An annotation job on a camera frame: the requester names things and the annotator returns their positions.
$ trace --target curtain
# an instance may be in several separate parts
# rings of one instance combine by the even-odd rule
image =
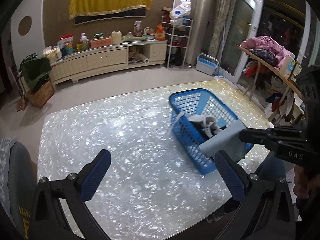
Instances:
[[[210,42],[208,54],[217,57],[219,45],[222,38],[223,26],[226,22],[231,0],[216,0],[213,35]]]

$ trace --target green bag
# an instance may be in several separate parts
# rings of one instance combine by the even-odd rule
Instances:
[[[50,61],[46,57],[24,61],[20,68],[31,92],[36,92],[42,86],[51,71]]]

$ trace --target black panel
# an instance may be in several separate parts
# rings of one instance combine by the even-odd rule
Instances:
[[[104,14],[104,15],[97,15],[97,16],[78,16],[75,18],[75,24],[97,21],[97,20],[105,20],[110,18],[144,17],[144,16],[146,16],[146,9],[139,8],[139,9],[133,9],[133,10],[120,12],[120,13],[111,13],[111,14]]]

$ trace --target blue plastic laundry basket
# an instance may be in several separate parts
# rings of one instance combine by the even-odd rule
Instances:
[[[171,124],[172,131],[186,152],[189,154],[192,162],[201,174],[208,174],[216,169],[212,158],[207,158],[201,152],[199,145],[205,140],[186,115],[203,114],[214,116],[218,126],[228,126],[238,119],[234,112],[230,110],[213,93],[206,89],[198,88],[182,92],[173,93],[169,97],[172,107]],[[253,144],[247,144],[247,152],[253,147]]]

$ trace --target plastic bag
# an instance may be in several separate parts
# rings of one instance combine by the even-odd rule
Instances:
[[[44,49],[42,52],[42,57],[47,57],[50,61],[50,64],[53,64],[62,58],[62,53],[59,47],[52,49],[50,46]]]
[[[156,40],[157,41],[164,41],[165,40],[164,29],[161,24],[159,24],[157,27],[158,27],[158,29],[156,31]]]
[[[135,21],[133,25],[133,36],[141,37],[142,29],[141,29],[141,21]]]
[[[185,15],[189,15],[191,12],[191,0],[180,0],[181,4],[174,8],[169,16],[172,20],[183,17]]]

